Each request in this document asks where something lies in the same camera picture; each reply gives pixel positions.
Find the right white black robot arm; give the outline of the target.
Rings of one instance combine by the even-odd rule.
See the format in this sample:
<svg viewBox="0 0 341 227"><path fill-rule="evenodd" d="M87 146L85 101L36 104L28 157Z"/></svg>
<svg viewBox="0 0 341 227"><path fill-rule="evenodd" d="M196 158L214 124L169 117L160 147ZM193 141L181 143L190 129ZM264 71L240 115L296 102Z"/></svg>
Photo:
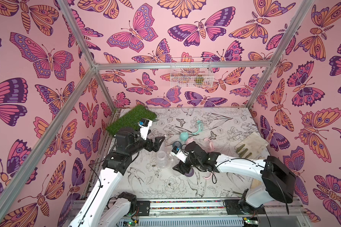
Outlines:
<svg viewBox="0 0 341 227"><path fill-rule="evenodd" d="M207 153L195 142L185 148L174 145L171 155L179 159L173 170L182 175L196 168L200 172L209 172L213 183L217 182L218 173L233 173L260 181L260 186L242 193L238 207L243 213L256 211L271 201L285 205L293 202L296 175L274 156L258 160L235 158L218 152Z"/></svg>

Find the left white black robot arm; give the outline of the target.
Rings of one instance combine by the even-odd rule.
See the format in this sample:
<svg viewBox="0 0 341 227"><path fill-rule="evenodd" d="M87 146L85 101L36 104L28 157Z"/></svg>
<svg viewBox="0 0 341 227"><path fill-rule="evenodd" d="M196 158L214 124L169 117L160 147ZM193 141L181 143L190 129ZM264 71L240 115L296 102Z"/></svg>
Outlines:
<svg viewBox="0 0 341 227"><path fill-rule="evenodd" d="M165 136L149 139L148 128L139 131L130 127L115 134L115 143L104 158L98 180L79 213L70 222L71 227L115 227L126 215L133 216L136 210L136 196L121 193L115 203L106 210L121 178L140 151L158 152Z"/></svg>

